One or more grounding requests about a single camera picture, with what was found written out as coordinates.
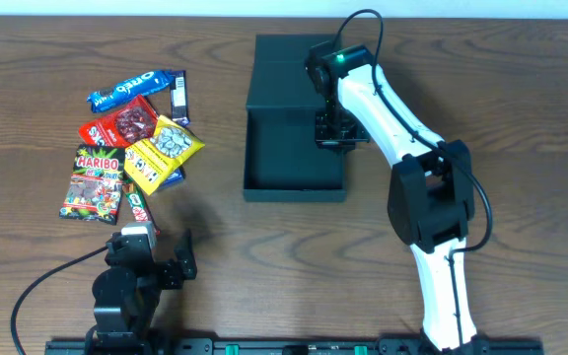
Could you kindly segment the red snack bag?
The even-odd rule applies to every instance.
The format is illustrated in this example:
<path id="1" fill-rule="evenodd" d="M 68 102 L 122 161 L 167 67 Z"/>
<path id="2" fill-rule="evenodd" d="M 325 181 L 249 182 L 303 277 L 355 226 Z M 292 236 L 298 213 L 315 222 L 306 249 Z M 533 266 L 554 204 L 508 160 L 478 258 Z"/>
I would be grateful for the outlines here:
<path id="1" fill-rule="evenodd" d="M 153 135 L 158 115 L 139 95 L 125 107 L 82 125 L 79 136 L 91 145 L 125 148 Z"/>

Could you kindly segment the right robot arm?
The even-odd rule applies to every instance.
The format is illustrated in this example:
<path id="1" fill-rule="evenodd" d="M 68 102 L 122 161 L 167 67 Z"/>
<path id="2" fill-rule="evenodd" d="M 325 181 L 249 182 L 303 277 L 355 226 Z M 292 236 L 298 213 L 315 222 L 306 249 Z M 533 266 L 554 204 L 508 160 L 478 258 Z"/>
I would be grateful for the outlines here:
<path id="1" fill-rule="evenodd" d="M 476 334 L 457 253 L 474 216 L 467 147 L 445 142 L 424 125 L 364 45 L 317 44 L 305 69 L 325 100 L 316 117 L 316 144 L 338 149 L 374 140 L 390 165 L 388 214 L 416 260 L 425 339 L 439 352 L 465 350 Z"/>

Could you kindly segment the yellow snack bag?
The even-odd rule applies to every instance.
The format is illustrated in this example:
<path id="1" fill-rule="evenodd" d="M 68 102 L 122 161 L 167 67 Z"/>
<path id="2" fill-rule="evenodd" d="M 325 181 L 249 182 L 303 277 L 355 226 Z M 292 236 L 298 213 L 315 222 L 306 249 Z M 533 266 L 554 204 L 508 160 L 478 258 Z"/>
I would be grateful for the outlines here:
<path id="1" fill-rule="evenodd" d="M 124 170 L 147 195 L 151 195 L 204 146 L 188 129 L 160 115 L 151 137 L 125 149 Z"/>

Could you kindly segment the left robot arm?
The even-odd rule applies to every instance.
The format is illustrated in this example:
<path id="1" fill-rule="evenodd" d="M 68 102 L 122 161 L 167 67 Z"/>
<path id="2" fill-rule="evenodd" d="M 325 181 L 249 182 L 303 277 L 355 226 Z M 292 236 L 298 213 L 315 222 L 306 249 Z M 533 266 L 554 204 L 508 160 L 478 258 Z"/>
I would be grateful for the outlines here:
<path id="1" fill-rule="evenodd" d="M 157 261 L 151 222 L 133 222 L 106 242 L 108 270 L 93 283 L 96 325 L 85 336 L 85 354 L 173 354 L 175 344 L 151 328 L 164 290 L 179 290 L 196 278 L 190 230 L 174 247 L 174 257 Z"/>

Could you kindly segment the black box with lid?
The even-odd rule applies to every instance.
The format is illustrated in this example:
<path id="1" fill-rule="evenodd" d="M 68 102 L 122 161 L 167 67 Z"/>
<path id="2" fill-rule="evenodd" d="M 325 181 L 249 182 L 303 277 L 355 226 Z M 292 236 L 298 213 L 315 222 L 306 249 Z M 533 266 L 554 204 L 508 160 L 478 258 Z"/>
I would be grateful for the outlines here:
<path id="1" fill-rule="evenodd" d="M 247 202 L 342 202 L 344 154 L 318 147 L 325 109 L 305 69 L 327 34 L 258 35 L 246 102 L 243 196 Z"/>

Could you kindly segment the Haribo gummy bag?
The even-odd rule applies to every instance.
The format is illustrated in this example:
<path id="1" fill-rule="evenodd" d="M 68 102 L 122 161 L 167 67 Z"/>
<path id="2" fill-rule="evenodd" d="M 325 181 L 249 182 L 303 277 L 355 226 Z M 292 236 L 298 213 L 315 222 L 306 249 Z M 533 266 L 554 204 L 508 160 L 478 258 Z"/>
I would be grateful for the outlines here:
<path id="1" fill-rule="evenodd" d="M 124 179 L 124 157 L 123 148 L 79 145 L 59 217 L 115 225 Z"/>

